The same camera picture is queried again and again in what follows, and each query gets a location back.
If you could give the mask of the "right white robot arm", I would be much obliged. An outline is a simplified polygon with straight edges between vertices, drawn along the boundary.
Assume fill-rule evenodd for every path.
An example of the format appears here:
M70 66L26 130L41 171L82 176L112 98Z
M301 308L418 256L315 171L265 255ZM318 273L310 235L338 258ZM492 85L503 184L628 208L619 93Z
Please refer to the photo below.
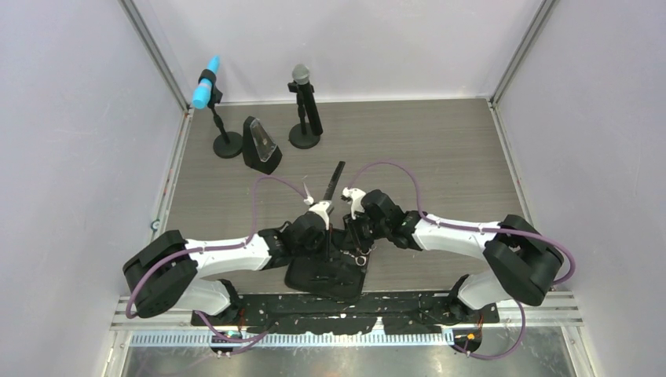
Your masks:
M401 249L452 252L487 264L483 273L462 276L449 293L449 314L459 322L508 299L540 306L564 264L563 253L517 215L477 224L454 221L404 211L378 189L344 188L342 199L364 242L386 239Z

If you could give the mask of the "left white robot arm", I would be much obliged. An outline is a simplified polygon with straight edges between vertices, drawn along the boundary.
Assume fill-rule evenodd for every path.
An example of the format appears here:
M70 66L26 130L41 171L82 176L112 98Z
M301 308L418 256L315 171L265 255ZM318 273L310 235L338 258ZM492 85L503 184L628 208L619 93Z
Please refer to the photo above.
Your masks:
M194 240L179 230L166 231L122 267L130 289L125 315L152 318L170 309L210 314L234 324L241 313L229 283L217 276L288 265L315 251L330 229L326 214L308 210L280 228L262 229L247 238Z

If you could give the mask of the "silver scissors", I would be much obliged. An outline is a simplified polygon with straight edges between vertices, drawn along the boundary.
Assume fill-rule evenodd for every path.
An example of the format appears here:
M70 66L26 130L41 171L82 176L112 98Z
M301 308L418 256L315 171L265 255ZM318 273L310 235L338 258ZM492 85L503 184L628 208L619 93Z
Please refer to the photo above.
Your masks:
M368 256L359 252L340 250L341 255L347 257L354 265L366 266L368 264Z
M311 201L312 196L311 196L311 194L310 194L310 192L309 192L309 189L308 189L308 187L307 187L307 184L306 184L306 177L304 177L304 178L302 179L302 187L303 187L303 191L304 191L305 196L306 196L306 198L305 198L304 200L305 200L305 201L308 201L308 200Z

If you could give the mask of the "black zip tool case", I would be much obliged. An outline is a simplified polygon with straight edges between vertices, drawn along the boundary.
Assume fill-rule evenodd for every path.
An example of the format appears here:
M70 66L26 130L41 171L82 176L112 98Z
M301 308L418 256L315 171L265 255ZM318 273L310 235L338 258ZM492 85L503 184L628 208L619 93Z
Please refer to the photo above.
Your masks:
M332 229L323 259L297 257L287 267L284 283L290 289L330 298L337 302L356 302L362 295L366 266L354 265L340 250L359 252L368 256L370 250L356 250L346 238L346 231Z

